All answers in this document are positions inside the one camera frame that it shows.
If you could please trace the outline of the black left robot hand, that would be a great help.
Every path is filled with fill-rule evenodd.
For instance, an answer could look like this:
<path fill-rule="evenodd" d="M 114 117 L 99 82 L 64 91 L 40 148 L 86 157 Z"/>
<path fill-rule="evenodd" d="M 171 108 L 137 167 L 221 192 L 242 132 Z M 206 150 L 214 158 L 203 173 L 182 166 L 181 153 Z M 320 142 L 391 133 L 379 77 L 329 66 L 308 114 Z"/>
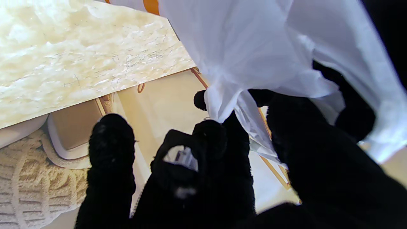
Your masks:
<path fill-rule="evenodd" d="M 313 61 L 313 69 L 320 71 L 323 77 L 339 86 L 345 102 L 345 108 L 335 121 L 335 126 L 342 129 L 355 142 L 360 142 L 372 131 L 376 115 L 367 102 L 345 80 L 338 71 Z"/>

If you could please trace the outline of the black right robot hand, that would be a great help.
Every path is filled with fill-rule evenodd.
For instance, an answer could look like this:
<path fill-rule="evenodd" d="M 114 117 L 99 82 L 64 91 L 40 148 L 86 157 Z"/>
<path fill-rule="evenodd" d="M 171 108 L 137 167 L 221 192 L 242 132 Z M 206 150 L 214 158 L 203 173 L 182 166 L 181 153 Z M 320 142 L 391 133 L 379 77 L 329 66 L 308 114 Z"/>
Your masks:
<path fill-rule="evenodd" d="M 134 216 L 135 137 L 118 114 L 98 121 L 76 229 L 405 229 L 406 188 L 307 98 L 256 90 L 301 204 L 257 214 L 249 137 L 234 112 L 191 135 L 169 130 Z"/>

